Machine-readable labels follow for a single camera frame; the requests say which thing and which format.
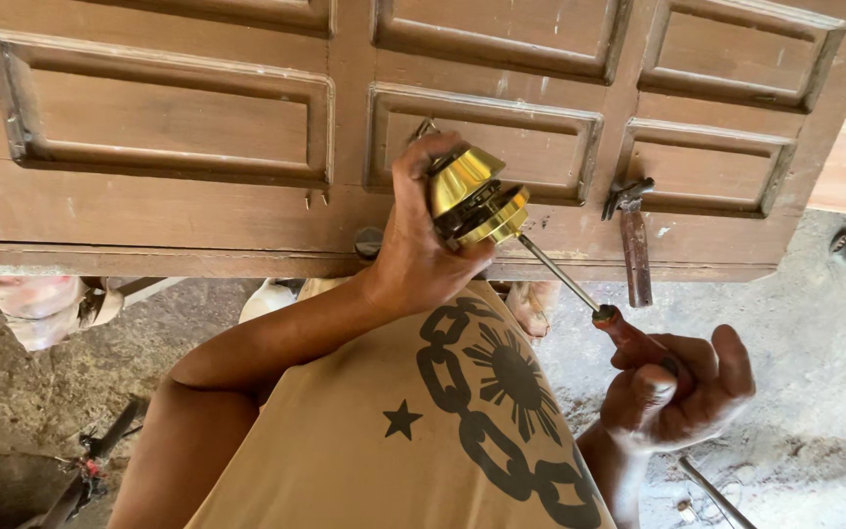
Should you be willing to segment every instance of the foot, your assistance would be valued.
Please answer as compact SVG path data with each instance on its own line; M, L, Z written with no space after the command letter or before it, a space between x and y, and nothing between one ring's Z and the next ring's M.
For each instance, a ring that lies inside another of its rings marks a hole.
M846 230L841 230L835 235L828 249L831 253L831 258L846 268Z

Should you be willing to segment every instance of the screwdriver shaft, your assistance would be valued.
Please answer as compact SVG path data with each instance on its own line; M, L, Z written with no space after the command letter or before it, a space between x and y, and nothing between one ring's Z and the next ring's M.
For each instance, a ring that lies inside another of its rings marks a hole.
M518 240L521 241L521 244L523 244L524 247L531 250L531 253L533 253L536 258L540 259L540 261L544 263L547 268L550 269L551 272L554 272L554 275L557 276L561 282L567 283L567 287L569 287L570 290L573 291L573 294L579 295L580 299L585 302L586 305L589 305L589 307L595 312L598 312L600 310L599 303L593 301L593 298L590 297L585 290L580 288L580 285L576 284L576 282L570 279L570 276L568 276L566 272L561 270L556 263L551 261L550 258L547 257L547 254L545 254L540 248L535 246L534 243L527 238L527 235L518 235Z

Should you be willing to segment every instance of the dirty hand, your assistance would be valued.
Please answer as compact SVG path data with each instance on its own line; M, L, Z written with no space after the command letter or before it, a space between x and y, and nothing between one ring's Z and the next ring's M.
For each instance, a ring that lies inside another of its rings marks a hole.
M612 364L623 371L606 392L605 430L629 454L677 450L719 436L756 392L749 356L736 331L722 325L711 342L673 334L652 338L691 369L694 392L671 404L675 377L655 364L635 369L619 349Z
M433 227L427 205L432 160L462 143L457 133L418 139L393 163L395 205L374 265L363 273L365 298L375 308L401 317L446 302L482 271L494 243L451 251Z

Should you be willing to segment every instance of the wooden door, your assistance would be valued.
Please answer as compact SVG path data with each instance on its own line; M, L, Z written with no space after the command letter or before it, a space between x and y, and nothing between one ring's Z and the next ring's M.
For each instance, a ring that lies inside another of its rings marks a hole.
M749 281L845 112L833 0L0 0L0 273L353 273L431 116L573 277L624 278L600 213L646 175L653 278Z

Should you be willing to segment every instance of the hammer handle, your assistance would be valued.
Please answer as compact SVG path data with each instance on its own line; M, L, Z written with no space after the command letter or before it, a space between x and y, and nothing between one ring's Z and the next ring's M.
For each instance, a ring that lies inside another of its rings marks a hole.
M649 269L649 241L641 211L622 212L622 248L629 279L629 305L652 305L652 271Z

